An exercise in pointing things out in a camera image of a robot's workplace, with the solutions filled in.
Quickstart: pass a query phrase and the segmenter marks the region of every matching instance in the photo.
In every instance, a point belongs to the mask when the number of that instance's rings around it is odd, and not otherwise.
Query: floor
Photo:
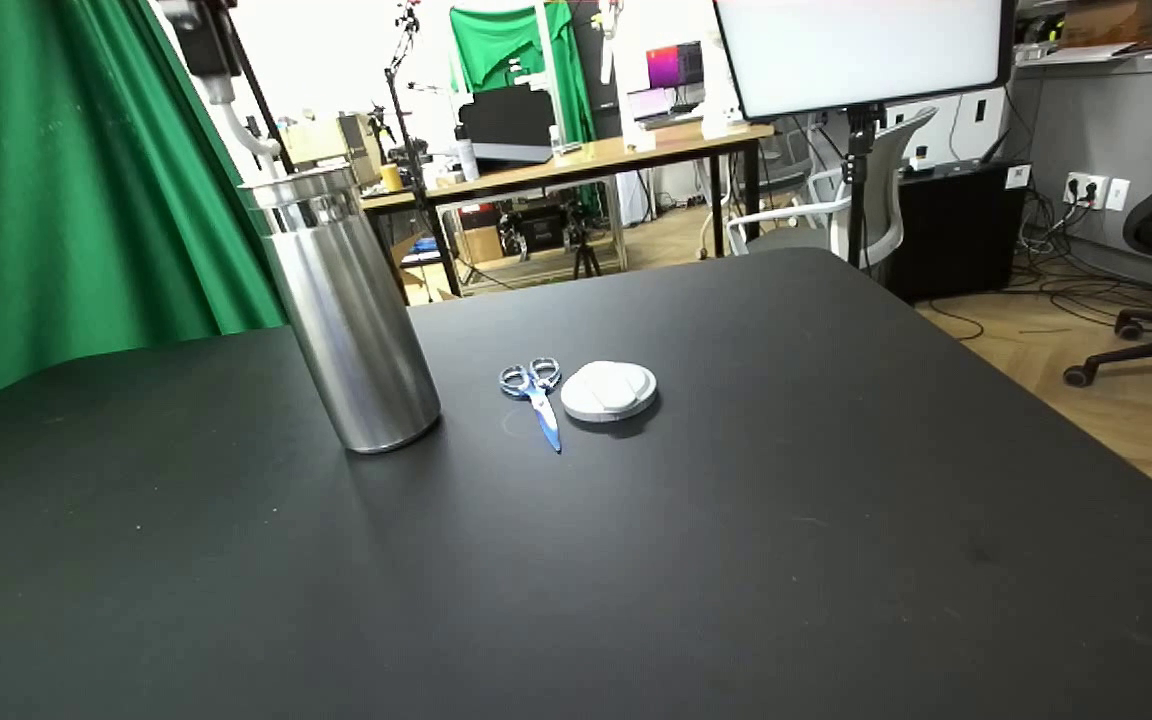
[[[707,243],[703,207],[682,207],[630,231],[633,271],[695,263]],[[605,269],[615,269],[610,240],[597,240]],[[431,274],[408,283],[408,297],[447,300]],[[502,258],[474,271],[470,290],[510,290],[574,278],[567,253],[542,253],[530,263]],[[967,353],[1011,376],[1049,409],[1081,423],[1105,448],[1152,475],[1152,365],[1105,367],[1092,387],[1070,387],[1064,367],[1088,353],[1126,342],[1113,317],[1126,305],[1152,307],[1152,290],[1095,274],[1064,258],[1017,258],[1008,290],[953,297],[915,305],[915,312],[956,335]]]

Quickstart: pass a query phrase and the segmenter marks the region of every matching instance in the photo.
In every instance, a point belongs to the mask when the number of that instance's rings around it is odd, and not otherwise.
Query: light stand
[[[418,33],[419,33],[419,19],[418,19],[418,2],[401,13],[397,29],[406,33],[401,37],[401,46],[394,53],[388,68],[384,68],[384,88],[388,88],[388,105],[394,105],[394,116],[401,125],[401,152],[408,159],[408,174],[414,174],[414,201],[418,207],[424,212],[428,221],[428,231],[442,246],[442,263],[444,263],[444,274],[447,274],[447,286],[454,297],[462,297],[462,274],[458,274],[458,263],[454,263],[454,246],[447,246],[447,236],[444,236],[444,221],[442,212],[428,203],[428,189],[424,189],[424,173],[419,173],[419,157],[418,157],[418,145],[414,145],[414,130],[408,130],[408,112],[406,112],[406,101],[401,101],[401,68],[418,44]]]
[[[867,152],[872,152],[872,126],[884,116],[884,105],[851,105],[850,108],[850,164],[845,181],[851,189],[851,217],[850,217],[850,263],[859,269],[865,253],[865,185],[867,185]]]

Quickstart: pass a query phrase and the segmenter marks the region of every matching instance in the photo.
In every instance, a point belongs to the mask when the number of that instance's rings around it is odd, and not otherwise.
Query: computer tower
[[[903,243],[888,263],[888,286],[903,300],[1004,286],[1027,190],[1021,174],[989,164],[903,181]]]

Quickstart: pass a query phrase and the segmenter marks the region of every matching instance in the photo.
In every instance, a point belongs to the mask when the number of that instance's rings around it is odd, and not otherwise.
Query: black table
[[[1152,716],[1152,484],[851,269],[418,328],[444,423],[372,458],[287,331],[0,391],[0,716]],[[526,357],[664,398],[552,457]]]

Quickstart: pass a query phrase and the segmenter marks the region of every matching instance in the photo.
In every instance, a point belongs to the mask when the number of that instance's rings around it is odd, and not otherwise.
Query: stainless steel tumbler
[[[251,185],[309,370],[348,450],[388,450],[442,420],[388,257],[348,168]]]

